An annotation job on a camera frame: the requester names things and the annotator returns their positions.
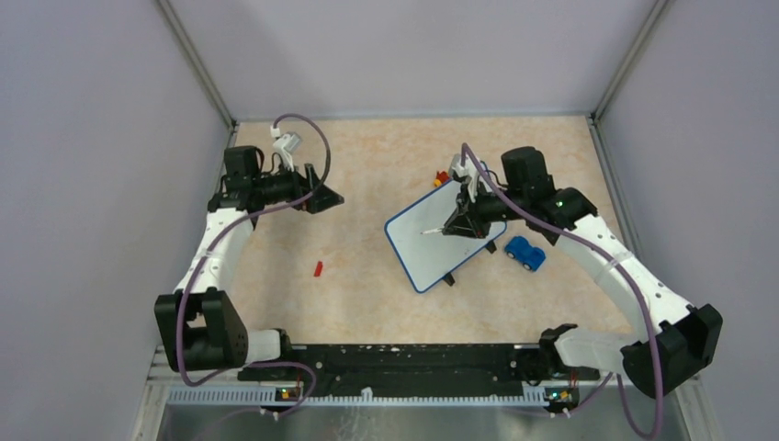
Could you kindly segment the blue framed whiteboard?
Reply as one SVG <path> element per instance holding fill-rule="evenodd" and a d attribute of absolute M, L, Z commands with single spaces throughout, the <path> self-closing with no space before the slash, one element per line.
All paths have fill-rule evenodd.
<path fill-rule="evenodd" d="M 444 225 L 456 208 L 460 184 L 449 179 L 384 224 L 384 232 L 413 290 L 423 294 L 441 282 L 443 275 L 507 230 L 504 221 L 493 223 L 483 239 L 420 232 Z"/>

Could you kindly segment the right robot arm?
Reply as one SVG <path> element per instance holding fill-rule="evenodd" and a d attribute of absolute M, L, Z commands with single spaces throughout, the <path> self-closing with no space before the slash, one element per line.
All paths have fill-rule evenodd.
<path fill-rule="evenodd" d="M 594 204 L 574 187 L 558 188 L 542 152 L 514 148 L 501 157 L 505 184 L 491 180 L 464 145 L 448 173 L 460 184 L 455 210 L 440 231 L 483 239 L 502 221 L 524 221 L 577 263 L 626 317 L 628 334 L 564 324 L 542 333 L 538 365 L 552 379 L 591 368 L 628 379 L 656 398 L 713 361 L 723 317 L 695 307 L 655 277 L 609 229 Z"/>

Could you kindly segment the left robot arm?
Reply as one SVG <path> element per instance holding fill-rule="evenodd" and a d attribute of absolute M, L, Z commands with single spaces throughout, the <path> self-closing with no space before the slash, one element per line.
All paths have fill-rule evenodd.
<path fill-rule="evenodd" d="M 161 295 L 154 316 L 170 368 L 203 371 L 259 362 L 271 379 L 284 379 L 295 361 L 281 329 L 251 331 L 231 303 L 231 287 L 243 248 L 260 213 L 291 208 L 316 214 L 344 204 L 322 183 L 312 164 L 304 170 L 264 172 L 254 146 L 224 154 L 220 191 L 207 206 L 204 234 L 185 276 L 173 293 Z"/>

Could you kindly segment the metal whiteboard stand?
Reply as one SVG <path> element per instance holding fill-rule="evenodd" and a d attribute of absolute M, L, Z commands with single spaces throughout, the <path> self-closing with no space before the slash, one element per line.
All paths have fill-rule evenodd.
<path fill-rule="evenodd" d="M 462 262 L 455 265 L 452 270 L 446 272 L 441 278 L 441 280 L 445 282 L 449 287 L 453 287 L 457 283 L 454 273 L 458 269 L 460 269 L 462 266 L 472 261 L 478 254 L 481 254 L 483 252 L 487 252 L 489 254 L 495 254 L 496 251 L 497 251 L 497 244 L 494 240 L 490 240 L 486 242 L 481 248 L 475 251 L 470 257 L 467 257 Z"/>

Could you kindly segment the colourful toy brick vehicle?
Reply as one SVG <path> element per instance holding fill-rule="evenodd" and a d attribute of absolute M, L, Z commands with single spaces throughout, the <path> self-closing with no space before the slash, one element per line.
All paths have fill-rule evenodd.
<path fill-rule="evenodd" d="M 433 181 L 434 187 L 440 187 L 450 179 L 450 175 L 447 171 L 439 171 L 435 175 Z"/>

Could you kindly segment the blue toy car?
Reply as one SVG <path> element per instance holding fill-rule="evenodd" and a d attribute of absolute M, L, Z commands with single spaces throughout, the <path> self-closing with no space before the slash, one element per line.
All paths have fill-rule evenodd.
<path fill-rule="evenodd" d="M 546 261 L 545 252 L 532 245 L 524 236 L 513 237 L 504 247 L 504 252 L 525 270 L 536 272 Z"/>

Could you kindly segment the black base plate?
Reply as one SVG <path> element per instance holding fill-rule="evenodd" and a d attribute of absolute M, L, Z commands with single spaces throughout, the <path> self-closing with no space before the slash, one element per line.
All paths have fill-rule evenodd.
<path fill-rule="evenodd" d="M 520 397 L 534 387 L 560 381 L 566 386 L 598 380 L 598 370 L 563 367 L 547 360 L 537 345 L 293 345 L 283 367 L 246 367 L 237 378 L 304 388 L 311 368 L 313 398 L 355 397 L 371 389 L 378 398 Z"/>

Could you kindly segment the right aluminium frame post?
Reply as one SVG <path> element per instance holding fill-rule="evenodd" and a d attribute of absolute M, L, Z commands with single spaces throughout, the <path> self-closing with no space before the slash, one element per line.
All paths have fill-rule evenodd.
<path fill-rule="evenodd" d="M 649 46 L 653 35 L 659 27 L 661 21 L 665 18 L 669 10 L 675 4 L 673 0 L 657 0 L 652 4 L 647 17 L 638 29 L 635 38 L 632 40 L 625 56 L 612 75 L 603 95 L 597 103 L 590 118 L 593 125 L 597 125 L 607 114 L 617 96 L 621 92 L 625 82 L 632 71 L 640 61 L 644 51 Z"/>

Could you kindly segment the aluminium frame post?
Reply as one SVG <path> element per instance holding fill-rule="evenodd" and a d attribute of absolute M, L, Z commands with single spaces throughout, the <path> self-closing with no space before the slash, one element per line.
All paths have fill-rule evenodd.
<path fill-rule="evenodd" d="M 625 82 L 632 71 L 640 61 L 644 51 L 649 46 L 653 35 L 659 27 L 661 21 L 665 18 L 669 10 L 675 4 L 673 0 L 657 0 L 652 4 L 647 17 L 638 29 L 635 38 L 632 40 L 625 56 L 612 75 L 603 95 L 597 103 L 590 118 L 593 125 L 597 125 L 607 114 L 617 96 L 621 92 Z"/>
<path fill-rule="evenodd" d="M 169 0 L 155 0 L 154 3 L 159 9 L 166 23 L 166 26 L 171 31 L 173 38 L 179 47 L 179 50 L 182 52 L 182 55 L 187 65 L 189 66 L 191 73 L 197 80 L 207 100 L 216 110 L 220 120 L 223 122 L 226 128 L 229 131 L 233 131 L 237 125 L 236 119 L 229 111 L 222 93 L 217 87 L 217 84 L 210 74 L 205 62 L 203 61 L 203 58 L 200 56 L 195 42 L 192 40 L 189 32 L 186 30 L 184 22 L 175 10 L 173 2 Z"/>

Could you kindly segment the left aluminium frame post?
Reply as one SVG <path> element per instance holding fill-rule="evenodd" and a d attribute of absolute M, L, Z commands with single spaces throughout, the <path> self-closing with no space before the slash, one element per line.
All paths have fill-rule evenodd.
<path fill-rule="evenodd" d="M 236 119 L 229 111 L 222 93 L 217 87 L 217 84 L 210 74 L 205 62 L 203 61 L 203 58 L 200 56 L 195 42 L 192 40 L 189 32 L 186 30 L 184 22 L 175 10 L 173 2 L 169 0 L 155 0 L 154 3 L 159 9 L 166 23 L 166 26 L 171 31 L 173 38 L 179 47 L 179 50 L 182 52 L 182 55 L 187 65 L 189 66 L 191 73 L 197 80 L 207 100 L 216 110 L 220 120 L 223 122 L 226 128 L 229 131 L 233 131 L 237 125 Z"/>

